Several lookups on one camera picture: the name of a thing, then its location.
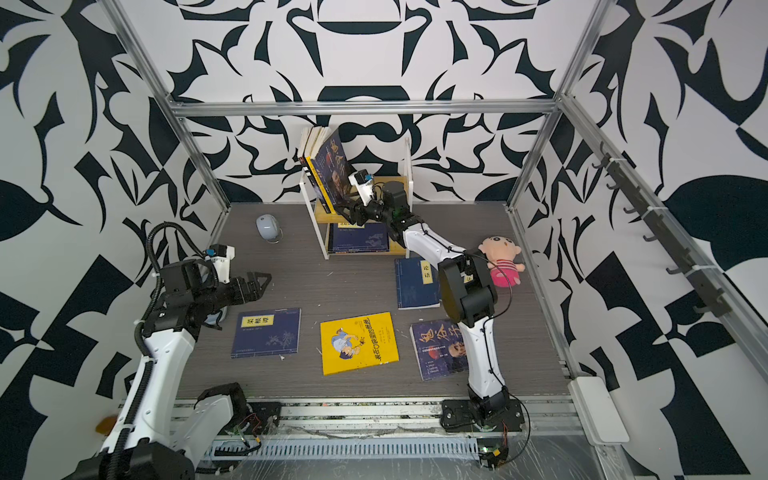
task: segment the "pink plush toy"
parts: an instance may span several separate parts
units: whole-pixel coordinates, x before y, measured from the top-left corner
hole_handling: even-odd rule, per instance
[[[525,265],[513,261],[522,251],[520,247],[506,237],[489,237],[483,240],[479,249],[488,258],[488,268],[491,271],[494,285],[510,286],[510,282],[512,282],[512,286],[520,285],[518,272],[525,270]]]

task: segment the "book cover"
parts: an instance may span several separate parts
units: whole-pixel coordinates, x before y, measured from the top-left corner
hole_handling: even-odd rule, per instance
[[[469,369],[462,331],[450,320],[414,323],[411,338],[422,380],[438,379]]]
[[[299,157],[299,163],[301,163],[301,169],[304,170],[304,174],[306,175],[307,179],[309,179],[310,184],[312,185],[312,188],[315,190],[315,198],[317,199],[318,202],[320,202],[320,205],[323,207],[323,210],[325,210],[327,214],[330,214],[331,209],[328,207],[328,203],[326,202],[326,199],[323,196],[323,192],[320,190],[320,187],[317,184],[315,175],[312,173],[312,170],[310,169],[310,165],[306,161],[306,157],[310,155],[310,152],[314,147],[314,142],[317,140],[317,136],[320,129],[321,127],[304,129],[304,132],[302,133],[302,137],[301,137],[302,143],[299,145],[298,157]]]
[[[421,257],[395,259],[395,281],[399,310],[440,306],[437,270]]]
[[[299,352],[301,309],[242,312],[237,316],[232,358]]]
[[[357,316],[320,324],[323,375],[397,362],[392,316]]]
[[[349,183],[351,168],[341,145],[339,131],[335,130],[326,136],[319,149],[316,144],[313,151],[317,153],[311,158],[308,157],[307,161],[315,174],[320,190],[323,191],[323,196],[328,202],[331,213],[335,214],[334,207],[343,204],[345,195],[352,188]]]
[[[368,222],[362,227],[334,223],[328,237],[329,253],[389,252],[386,225]]]

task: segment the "gray wooden tabletop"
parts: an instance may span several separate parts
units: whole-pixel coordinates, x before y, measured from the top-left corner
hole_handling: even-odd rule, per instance
[[[283,229],[277,244],[264,241],[256,218],[273,214]],[[494,235],[512,237],[502,203],[417,204],[414,213],[445,239],[466,248]],[[451,396],[466,395],[467,373],[423,382],[409,333],[412,323],[447,318],[442,308],[397,310],[395,258],[331,256],[324,260],[303,204],[235,204],[220,243],[235,247],[233,276],[249,270],[271,273],[264,297],[231,307],[222,331],[203,329],[187,362],[179,398],[204,389],[239,382],[247,396]],[[507,304],[499,289],[497,311]],[[237,314],[243,311],[301,308],[299,352],[231,359]],[[323,376],[319,324],[329,320],[390,312],[400,360],[382,366]],[[513,287],[509,311],[495,321],[499,365],[509,391],[518,395],[567,393],[557,354],[527,272]]]

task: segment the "black and white wallpaper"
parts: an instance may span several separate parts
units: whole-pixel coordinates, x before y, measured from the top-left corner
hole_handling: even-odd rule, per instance
[[[411,138],[417,200],[507,200],[543,114],[333,115],[189,118],[233,202],[303,201],[296,150],[305,127],[339,127],[355,168],[404,172]],[[310,196],[314,195],[309,188]]]
[[[594,0],[130,0],[178,101],[551,98]],[[539,114],[191,118],[232,201],[301,201],[296,143],[338,125],[394,174],[413,139],[420,200],[506,200]]]
[[[93,0],[2,2],[0,125],[2,477],[62,478],[136,369],[147,232],[204,246],[220,209]]]
[[[619,0],[574,92],[763,317],[766,7]],[[594,163],[561,120],[517,208],[578,368],[605,380],[627,426],[634,474],[767,477],[768,386]]]
[[[551,98],[594,0],[123,4],[180,101],[471,100]]]
[[[619,0],[574,90],[768,317],[768,2]]]
[[[638,478],[765,478],[768,385],[696,313],[704,304],[667,274],[670,257],[597,162],[563,117],[517,207],[574,367],[605,380]]]

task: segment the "white mouse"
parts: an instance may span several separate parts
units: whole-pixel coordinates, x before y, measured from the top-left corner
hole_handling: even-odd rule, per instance
[[[283,238],[280,224],[277,223],[277,219],[272,215],[266,214],[257,218],[256,226],[261,237],[269,243],[277,243]]]

